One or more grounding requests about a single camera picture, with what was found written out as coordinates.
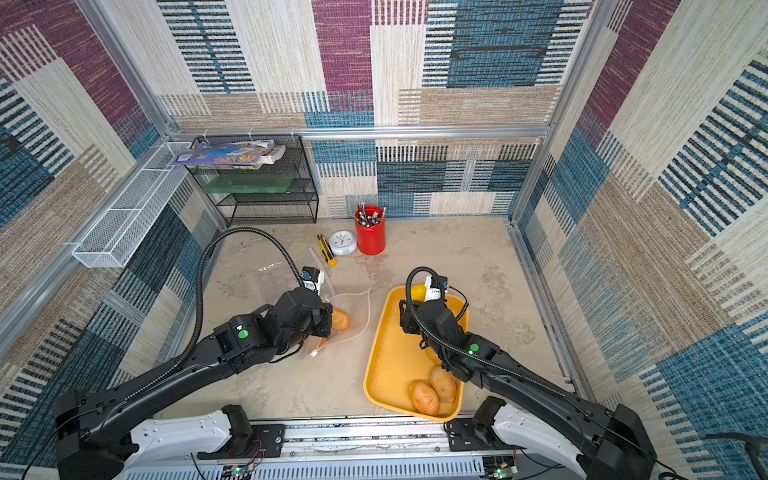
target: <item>cable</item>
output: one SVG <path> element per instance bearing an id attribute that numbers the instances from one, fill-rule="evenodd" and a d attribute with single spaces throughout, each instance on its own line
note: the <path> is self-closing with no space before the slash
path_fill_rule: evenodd
<path id="1" fill-rule="evenodd" d="M 520 449 L 520 452 L 522 452 L 522 454 L 525 455 L 525 458 L 527 458 L 531 462 L 534 462 L 536 465 L 540 465 L 542 467 L 547 467 L 547 468 L 565 468 L 565 465 L 560 465 L 559 463 L 557 465 L 544 465 L 543 463 L 536 462 L 534 459 L 528 456 L 527 453 L 525 453 L 525 449 Z"/>
<path id="2" fill-rule="evenodd" d="M 512 375 L 512 376 L 514 376 L 514 377 L 516 377 L 518 379 L 520 379 L 520 380 L 523 380 L 523 381 L 529 382 L 529 383 L 531 383 L 533 385 L 536 385 L 538 388 L 543 389 L 544 391 L 552 393 L 553 395 L 557 396 L 558 398 L 561 398 L 561 399 L 565 400 L 577 412 L 581 413 L 582 415 L 588 416 L 587 413 L 583 409 L 581 409 L 575 403 L 573 403 L 562 392 L 559 392 L 558 390 L 553 389 L 553 388 L 551 388 L 549 386 L 546 386 L 545 384 L 543 384 L 541 382 L 538 382 L 538 381 L 536 381 L 534 379 L 531 379 L 531 378 L 529 378 L 526 375 L 523 375 L 521 373 L 518 373 L 518 372 L 515 372 L 513 370 L 510 370 L 510 369 L 508 369 L 508 368 L 506 368 L 504 366 L 497 365 L 497 364 L 491 362 L 490 360 L 484 359 L 484 358 L 479 357 L 479 356 L 471 356 L 467 352 L 465 352 L 463 349 L 460 349 L 457 346 L 454 346 L 451 343 L 446 342 L 443 338 L 441 338 L 436 333 L 434 333 L 429 328 L 427 328 L 427 326 L 424 324 L 424 322 L 419 318 L 419 315 L 416 313 L 416 307 L 413 304 L 413 298 L 411 297 L 411 285 L 413 283 L 413 278 L 419 272 L 427 272 L 427 273 L 429 273 L 430 275 L 432 275 L 435 278 L 437 278 L 437 276 L 439 276 L 439 275 L 437 274 L 437 272 L 435 272 L 433 269 L 429 268 L 428 266 L 418 266 L 415 269 L 413 269 L 411 271 L 411 273 L 408 274 L 408 278 L 406 279 L 406 303 L 408 304 L 408 308 L 410 308 L 410 310 L 411 310 L 411 315 L 416 320 L 416 323 L 419 324 L 419 327 L 421 327 L 421 330 L 424 332 L 424 334 L 426 334 L 427 336 L 429 336 L 430 338 L 435 340 L 439 345 L 445 347 L 446 349 L 448 349 L 448 350 L 450 350 L 450 351 L 452 351 L 454 353 L 458 353 L 461 356 L 472 357 L 472 359 L 475 360 L 476 362 L 479 362 L 479 363 L 481 363 L 483 365 L 492 367 L 492 368 L 497 369 L 497 370 L 501 370 L 502 372 L 506 372 L 506 373 L 508 373 L 508 374 L 510 374 L 510 375 Z M 438 287 L 440 288 L 441 296 L 445 296 L 445 289 L 443 288 L 443 285 L 442 284 L 438 284 Z M 643 454 L 646 458 L 650 458 L 651 460 L 653 460 L 654 462 L 658 463 L 662 467 L 671 470 L 673 475 L 677 476 L 676 480 L 678 480 L 678 479 L 679 480 L 687 480 L 685 477 L 679 476 L 677 474 L 677 472 L 675 472 L 674 468 L 671 468 L 669 465 L 665 465 L 664 463 L 660 462 L 655 454 L 652 454 L 650 452 L 646 452 L 645 449 L 640 447 L 637 443 L 632 442 L 630 439 L 624 437 L 620 433 L 615 432 L 613 429 L 608 428 L 607 425 L 601 424 L 599 421 L 595 420 L 594 418 L 590 418 L 590 421 L 594 422 L 596 425 L 598 425 L 601 428 L 603 428 L 606 432 L 609 432 L 609 433 L 611 433 L 613 435 L 616 435 L 618 438 L 624 440 L 629 445 L 632 445 L 641 454 Z M 582 436 L 582 443 L 581 443 L 581 447 L 579 447 L 579 450 L 582 450 L 583 447 L 584 447 L 584 440 L 583 440 L 584 431 L 581 428 L 581 423 L 579 422 L 578 419 L 576 419 L 576 425 L 578 426 L 579 430 L 581 430 L 581 434 L 582 434 L 581 435 Z"/>
<path id="3" fill-rule="evenodd" d="M 538 476 L 539 476 L 539 475 L 541 475 L 542 473 L 547 473 L 547 472 L 549 472 L 550 470 L 552 470 L 553 468 L 555 468 L 555 467 L 549 467 L 549 468 L 547 468 L 547 469 L 545 469 L 545 470 L 541 470 L 539 473 L 534 473 L 533 475 L 529 475 L 529 476 L 527 476 L 527 477 L 520 477 L 520 478 L 515 478 L 515 480 L 526 480 L 527 478 L 534 478 L 534 477 L 538 477 Z"/>
<path id="4" fill-rule="evenodd" d="M 277 247 L 277 249 L 280 251 L 280 253 L 282 253 L 285 257 L 288 266 L 290 266 L 293 275 L 296 277 L 296 281 L 299 283 L 299 286 L 304 286 L 304 282 L 301 279 L 299 270 L 296 268 L 296 264 L 288 254 L 288 250 L 286 250 L 286 248 L 283 247 L 279 241 L 277 241 L 277 238 L 273 237 L 269 233 L 259 228 L 253 227 L 234 227 L 219 233 L 219 235 L 211 240 L 210 243 L 205 247 L 203 254 L 200 256 L 200 261 L 197 262 L 197 271 L 195 272 L 195 320 L 194 330 L 192 331 L 192 337 L 190 338 L 189 343 L 184 348 L 184 351 L 176 357 L 173 365 L 168 367 L 168 369 L 162 372 L 160 375 L 145 383 L 143 386 L 135 389 L 131 394 L 125 397 L 125 401 L 131 400 L 136 396 L 139 396 L 141 393 L 144 393 L 152 387 L 156 386 L 158 383 L 165 380 L 171 373 L 175 372 L 179 366 L 187 361 L 187 358 L 189 358 L 189 355 L 192 353 L 194 346 L 197 344 L 197 341 L 200 338 L 200 331 L 203 329 L 203 273 L 205 271 L 205 262 L 213 254 L 214 247 L 217 243 L 229 235 L 239 232 L 257 233 L 272 242 L 274 246 Z"/>
<path id="5" fill-rule="evenodd" d="M 469 308 L 469 300 L 467 300 L 467 296 L 464 293 L 462 293 L 461 290 L 459 290 L 455 286 L 450 286 L 449 285 L 448 288 L 451 289 L 451 290 L 455 290 L 456 293 L 458 293 L 459 295 L 464 297 L 464 306 L 462 307 L 462 311 L 459 312 L 458 315 L 456 316 L 456 321 L 458 322 L 459 320 L 462 319 L 464 314 L 467 313 L 467 309 Z"/>
<path id="6" fill-rule="evenodd" d="M 301 350 L 301 347 L 303 347 L 303 346 L 304 346 L 304 340 L 302 340 L 301 342 L 299 342 L 299 345 L 296 347 L 296 349 L 295 349 L 295 350 L 293 350 L 293 351 L 292 351 L 291 353 L 289 353 L 288 355 L 283 355 L 283 356 L 281 356 L 279 359 L 277 359 L 277 360 L 270 360 L 270 361 L 269 361 L 269 362 L 267 362 L 267 363 L 278 363 L 278 362 L 282 362 L 283 360 L 285 360 L 285 359 L 286 359 L 286 358 L 288 358 L 289 356 L 294 356 L 294 355 L 296 355 L 296 354 L 299 352 L 299 350 Z"/>
<path id="7" fill-rule="evenodd" d="M 22 480 L 27 478 L 27 473 L 29 473 L 29 469 L 32 468 L 32 466 L 35 464 L 36 461 L 38 461 L 38 458 L 40 458 L 40 455 L 45 451 L 45 447 L 61 431 L 61 429 L 64 428 L 64 425 L 67 425 L 72 420 L 74 420 L 76 418 L 79 418 L 79 417 L 82 417 L 83 415 L 86 415 L 86 414 L 91 413 L 91 412 L 95 412 L 96 410 L 98 410 L 98 409 L 90 409 L 90 410 L 86 410 L 85 412 L 78 413 L 77 415 L 74 415 L 74 416 L 64 420 L 61 425 L 56 427 L 56 429 L 53 431 L 51 436 L 48 437 L 48 440 L 46 440 L 45 443 L 40 446 L 40 449 L 38 450 L 38 454 L 35 455 L 35 457 L 32 459 L 32 461 L 29 462 L 29 465 L 27 465 L 27 468 L 24 469 L 24 473 L 22 473 Z"/>
<path id="8" fill-rule="evenodd" d="M 203 475 L 203 472 L 200 471 L 200 467 L 197 466 L 197 462 L 195 462 L 194 453 L 190 452 L 190 457 L 192 458 L 192 463 L 194 463 L 194 469 L 197 470 L 197 474 L 200 476 L 200 478 L 206 480 L 205 475 Z"/>
<path id="9" fill-rule="evenodd" d="M 261 447 L 264 446 L 264 443 L 261 441 L 261 439 L 255 439 L 253 443 L 259 442 L 259 448 L 256 449 L 256 453 L 253 454 L 253 456 L 250 458 L 249 462 L 245 464 L 247 467 L 248 465 L 251 465 L 253 463 L 253 460 L 256 458 L 256 455 L 259 455 L 259 451 L 261 451 Z M 266 449 L 264 449 L 261 452 L 261 458 L 259 459 L 259 463 L 256 464 L 256 466 L 261 465 L 261 462 L 264 460 L 264 456 L 266 455 Z"/>

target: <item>potato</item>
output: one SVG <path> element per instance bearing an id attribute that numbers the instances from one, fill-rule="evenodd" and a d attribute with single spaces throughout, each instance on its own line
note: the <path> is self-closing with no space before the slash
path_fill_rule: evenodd
<path id="1" fill-rule="evenodd" d="M 440 366 L 432 369 L 429 374 L 429 383 L 437 392 L 441 402 L 450 403 L 456 400 L 456 379 Z"/>
<path id="2" fill-rule="evenodd" d="M 346 330 L 349 328 L 349 315 L 340 308 L 333 307 L 331 328 L 334 330 Z"/>
<path id="3" fill-rule="evenodd" d="M 408 386 L 408 397 L 419 413 L 437 415 L 440 411 L 437 392 L 424 380 L 411 382 L 411 385 Z"/>
<path id="4" fill-rule="evenodd" d="M 442 360 L 437 356 L 437 353 L 435 353 L 435 350 L 433 350 L 431 346 L 428 346 L 424 353 L 427 354 L 427 358 L 430 359 L 435 365 L 442 364 Z"/>

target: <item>yellow box cutter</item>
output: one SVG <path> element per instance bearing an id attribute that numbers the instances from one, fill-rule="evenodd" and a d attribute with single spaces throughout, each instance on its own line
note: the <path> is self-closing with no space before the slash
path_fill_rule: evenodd
<path id="1" fill-rule="evenodd" d="M 323 258 L 326 259 L 326 262 L 330 266 L 336 266 L 336 257 L 333 256 L 333 252 L 331 251 L 331 247 L 328 244 L 328 240 L 323 238 L 323 235 L 318 235 L 317 241 L 320 242 L 320 251 L 323 252 Z"/>

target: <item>striped fabric wall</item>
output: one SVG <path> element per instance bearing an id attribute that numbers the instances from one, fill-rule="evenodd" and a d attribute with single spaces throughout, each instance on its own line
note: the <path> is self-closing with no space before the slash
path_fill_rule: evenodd
<path id="1" fill-rule="evenodd" d="M 102 5 L 181 130 L 547 124 L 591 10 L 591 0 Z M 536 144 L 313 142 L 319 215 L 347 216 L 360 201 L 392 216 L 506 214 Z"/>
<path id="2" fill-rule="evenodd" d="M 587 76 L 519 224 L 556 320 L 663 461 L 756 478 L 704 436 L 768 436 L 768 4 L 620 0 Z"/>
<path id="3" fill-rule="evenodd" d="M 0 0 L 0 311 L 158 138 L 72 0 Z M 165 358 L 216 229 L 186 180 L 125 269 L 67 278 L 0 362 L 0 478 L 54 464 L 58 395 Z"/>
<path id="4" fill-rule="evenodd" d="M 158 138 L 74 2 L 0 0 L 0 311 Z"/>
<path id="5" fill-rule="evenodd" d="M 0 367 L 0 478 L 18 478 L 51 435 L 54 401 L 125 382 L 173 355 L 194 309 L 194 271 L 218 231 L 186 179 L 128 265 L 78 266 Z M 48 445 L 36 465 L 52 467 Z"/>

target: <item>book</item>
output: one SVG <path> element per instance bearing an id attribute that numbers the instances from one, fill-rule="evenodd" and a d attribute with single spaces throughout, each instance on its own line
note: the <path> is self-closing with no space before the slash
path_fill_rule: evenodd
<path id="1" fill-rule="evenodd" d="M 274 164 L 283 157 L 285 145 L 274 140 L 241 141 L 211 145 L 200 142 L 195 148 L 181 152 L 171 166 L 202 166 L 205 168 L 247 168 L 257 170 L 264 164 Z"/>

